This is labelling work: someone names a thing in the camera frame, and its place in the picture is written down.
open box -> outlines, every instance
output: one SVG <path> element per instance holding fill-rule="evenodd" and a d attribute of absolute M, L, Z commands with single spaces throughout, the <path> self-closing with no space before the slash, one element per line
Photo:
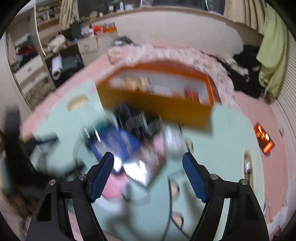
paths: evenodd
<path fill-rule="evenodd" d="M 114 78 L 149 77 L 152 92 L 115 88 L 110 84 Z M 184 96 L 184 89 L 193 89 L 199 100 Z M 114 110 L 124 102 L 141 111 L 160 115 L 165 121 L 203 128 L 210 118 L 215 102 L 210 77 L 200 71 L 173 61 L 155 61 L 125 66 L 97 85 L 104 107 Z"/>

oval hole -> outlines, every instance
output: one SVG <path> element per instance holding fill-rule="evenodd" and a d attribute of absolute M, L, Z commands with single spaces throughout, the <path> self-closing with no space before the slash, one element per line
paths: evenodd
<path fill-rule="evenodd" d="M 67 109 L 69 112 L 77 110 L 86 105 L 88 101 L 87 95 L 79 95 L 68 102 Z"/>

green cloth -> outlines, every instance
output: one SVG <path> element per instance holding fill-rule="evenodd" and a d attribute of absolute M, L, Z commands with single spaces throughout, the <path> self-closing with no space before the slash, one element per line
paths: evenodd
<path fill-rule="evenodd" d="M 285 79 L 289 31 L 276 11 L 267 4 L 263 29 L 264 38 L 257 55 L 262 64 L 259 82 L 269 92 L 277 96 Z"/>

blue package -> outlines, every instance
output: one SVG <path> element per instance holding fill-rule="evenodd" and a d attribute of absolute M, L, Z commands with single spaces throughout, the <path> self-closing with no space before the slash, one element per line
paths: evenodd
<path fill-rule="evenodd" d="M 101 160 L 106 151 L 118 157 L 122 163 L 128 160 L 141 147 L 139 140 L 127 131 L 110 126 L 100 133 L 101 142 L 95 140 L 90 149 L 98 160 Z"/>

desk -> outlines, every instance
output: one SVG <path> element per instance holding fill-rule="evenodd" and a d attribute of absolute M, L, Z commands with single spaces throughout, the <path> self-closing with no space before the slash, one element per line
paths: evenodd
<path fill-rule="evenodd" d="M 62 172 L 73 163 L 73 152 L 83 159 L 87 170 L 97 163 L 92 153 L 77 145 L 79 132 L 85 125 L 104 114 L 93 83 L 73 89 L 52 109 L 49 117 L 38 126 L 41 136 L 56 132 L 60 145 L 50 155 L 48 168 Z M 66 105 L 75 96 L 85 94 L 89 102 L 82 108 L 68 112 Z M 243 177 L 242 155 L 249 150 L 253 159 L 255 194 L 263 208 L 263 171 L 260 150 L 250 121 L 236 110 L 220 105 L 213 108 L 211 121 L 203 131 L 182 128 L 185 137 L 194 145 L 194 157 L 211 173 L 237 182 Z M 36 164 L 40 152 L 32 154 Z M 151 187 L 146 190 L 129 180 L 125 174 L 111 175 L 103 197 L 93 208 L 104 231 L 130 241 L 187 241 L 192 234 L 204 204 L 196 199 L 182 169 L 181 158 L 167 158 Z M 225 200 L 220 225 L 215 237 L 222 237 L 229 200 Z"/>

